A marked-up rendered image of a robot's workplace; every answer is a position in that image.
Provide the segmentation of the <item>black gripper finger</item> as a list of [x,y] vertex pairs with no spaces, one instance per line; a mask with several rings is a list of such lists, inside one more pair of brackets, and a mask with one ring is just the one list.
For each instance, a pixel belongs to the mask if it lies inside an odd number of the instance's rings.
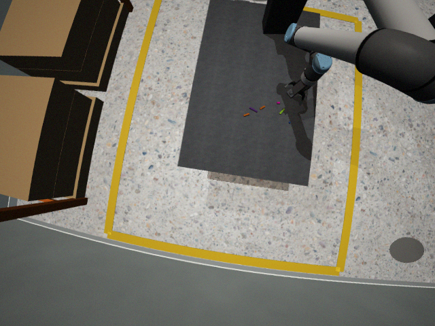
[[288,85],[286,85],[285,88],[289,88],[289,87],[292,88],[292,87],[294,86],[295,83],[296,83],[295,81],[292,81],[291,83],[289,83]]
[[300,96],[299,96],[299,105],[302,105],[303,99],[305,99],[307,97],[307,95],[303,92]]

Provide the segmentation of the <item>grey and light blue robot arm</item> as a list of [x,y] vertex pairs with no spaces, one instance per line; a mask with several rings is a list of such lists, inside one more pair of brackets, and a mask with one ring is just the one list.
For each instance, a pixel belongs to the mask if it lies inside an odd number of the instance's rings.
[[[378,29],[370,33],[292,23],[284,42],[310,53],[292,98],[314,85],[332,57],[424,104],[435,104],[435,29],[415,0],[363,0]],[[305,84],[303,84],[303,83]],[[306,86],[307,85],[307,86]]]

